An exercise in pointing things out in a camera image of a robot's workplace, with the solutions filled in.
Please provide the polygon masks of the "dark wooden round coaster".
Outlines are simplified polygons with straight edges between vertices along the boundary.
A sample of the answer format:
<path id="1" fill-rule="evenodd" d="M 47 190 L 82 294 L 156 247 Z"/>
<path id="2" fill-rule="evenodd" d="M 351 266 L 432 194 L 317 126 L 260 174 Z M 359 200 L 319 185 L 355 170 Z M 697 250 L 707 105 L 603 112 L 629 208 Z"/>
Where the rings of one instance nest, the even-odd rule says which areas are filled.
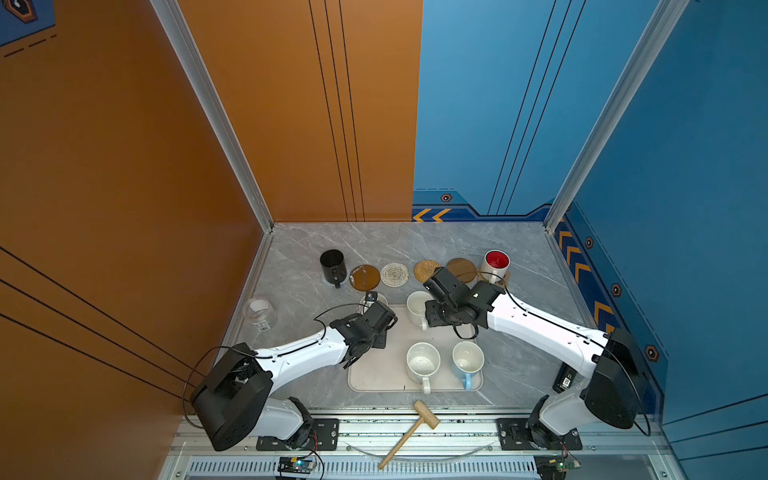
<path id="1" fill-rule="evenodd" d="M 465 258 L 454 258 L 446 264 L 445 268 L 465 284 L 470 284 L 477 278 L 477 267 Z"/>

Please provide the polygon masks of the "rattan round coaster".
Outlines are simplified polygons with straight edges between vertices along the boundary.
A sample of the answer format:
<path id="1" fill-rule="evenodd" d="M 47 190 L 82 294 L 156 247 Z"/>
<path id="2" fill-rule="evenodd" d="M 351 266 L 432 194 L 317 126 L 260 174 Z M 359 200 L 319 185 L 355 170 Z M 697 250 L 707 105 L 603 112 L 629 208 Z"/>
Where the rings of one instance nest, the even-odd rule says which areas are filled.
<path id="1" fill-rule="evenodd" d="M 429 280 L 441 265 L 435 260 L 422 260 L 415 264 L 413 274 L 419 283 Z"/>

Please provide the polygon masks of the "white mug red inside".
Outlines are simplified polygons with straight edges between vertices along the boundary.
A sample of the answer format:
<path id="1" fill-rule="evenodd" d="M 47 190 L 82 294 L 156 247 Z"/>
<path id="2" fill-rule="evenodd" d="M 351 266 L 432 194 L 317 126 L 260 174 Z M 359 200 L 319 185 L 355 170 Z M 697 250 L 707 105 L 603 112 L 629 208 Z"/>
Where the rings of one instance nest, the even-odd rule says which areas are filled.
<path id="1" fill-rule="evenodd" d="M 507 273 L 510 266 L 509 256 L 501 250 L 488 251 L 480 264 L 478 271 L 494 272 L 499 275 Z"/>

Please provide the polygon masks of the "black mug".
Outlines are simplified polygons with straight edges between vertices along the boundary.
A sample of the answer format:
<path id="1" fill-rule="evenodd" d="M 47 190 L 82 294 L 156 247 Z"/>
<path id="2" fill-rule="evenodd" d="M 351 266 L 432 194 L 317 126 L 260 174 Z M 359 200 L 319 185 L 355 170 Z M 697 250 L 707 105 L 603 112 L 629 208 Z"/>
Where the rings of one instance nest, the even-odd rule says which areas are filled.
<path id="1" fill-rule="evenodd" d="M 329 249 L 320 256 L 323 280 L 339 289 L 347 280 L 347 269 L 344 254 L 338 249 Z"/>

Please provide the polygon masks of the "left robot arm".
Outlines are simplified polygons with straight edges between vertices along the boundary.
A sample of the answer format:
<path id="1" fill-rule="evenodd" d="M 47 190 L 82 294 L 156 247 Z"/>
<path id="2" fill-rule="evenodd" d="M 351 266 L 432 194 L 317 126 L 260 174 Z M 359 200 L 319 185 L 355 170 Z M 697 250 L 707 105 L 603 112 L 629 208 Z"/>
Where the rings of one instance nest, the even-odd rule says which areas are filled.
<path id="1" fill-rule="evenodd" d="M 397 321 L 389 306 L 375 301 L 362 313 L 279 347 L 222 346 L 223 356 L 190 397 L 212 448 L 225 451 L 252 435 L 277 439 L 290 449 L 313 446 L 315 422 L 308 409 L 295 397 L 281 400 L 272 394 L 316 370 L 347 369 L 370 350 L 385 348 Z"/>

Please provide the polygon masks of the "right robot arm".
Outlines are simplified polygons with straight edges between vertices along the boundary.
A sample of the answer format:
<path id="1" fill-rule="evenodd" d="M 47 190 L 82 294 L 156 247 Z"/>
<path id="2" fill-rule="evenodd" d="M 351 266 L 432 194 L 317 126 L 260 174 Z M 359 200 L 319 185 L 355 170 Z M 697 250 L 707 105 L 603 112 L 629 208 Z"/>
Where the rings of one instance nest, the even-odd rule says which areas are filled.
<path id="1" fill-rule="evenodd" d="M 649 373 L 635 338 L 624 329 L 610 333 L 580 326 L 515 297 L 502 283 L 468 287 L 439 267 L 425 281 L 431 327 L 469 325 L 516 337 L 560 360 L 577 381 L 546 395 L 529 416 L 525 431 L 535 449 L 557 449 L 579 427 L 602 422 L 630 429 L 647 414 L 643 398 Z"/>

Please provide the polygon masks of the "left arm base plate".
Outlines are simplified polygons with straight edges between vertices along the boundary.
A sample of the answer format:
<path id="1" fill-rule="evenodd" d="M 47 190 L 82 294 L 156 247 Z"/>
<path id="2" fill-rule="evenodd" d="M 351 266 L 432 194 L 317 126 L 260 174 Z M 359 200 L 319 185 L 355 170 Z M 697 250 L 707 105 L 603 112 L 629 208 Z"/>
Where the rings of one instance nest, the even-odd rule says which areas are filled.
<path id="1" fill-rule="evenodd" d="M 338 446 L 340 421 L 338 418 L 320 418 L 303 425 L 288 440 L 261 436 L 257 439 L 257 451 L 315 450 L 335 451 Z"/>

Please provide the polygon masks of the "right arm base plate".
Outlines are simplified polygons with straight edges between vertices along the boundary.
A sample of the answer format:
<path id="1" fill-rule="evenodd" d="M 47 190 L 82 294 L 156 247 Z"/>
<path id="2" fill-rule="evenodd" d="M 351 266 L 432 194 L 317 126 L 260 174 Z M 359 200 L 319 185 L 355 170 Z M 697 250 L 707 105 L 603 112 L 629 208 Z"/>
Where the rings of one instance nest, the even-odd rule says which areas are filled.
<path id="1" fill-rule="evenodd" d="M 558 436 L 540 425 L 529 428 L 527 420 L 523 418 L 499 418 L 496 420 L 496 427 L 498 439 L 504 451 L 554 451 L 562 447 L 569 451 L 583 449 L 581 437 L 576 429 L 566 435 Z"/>

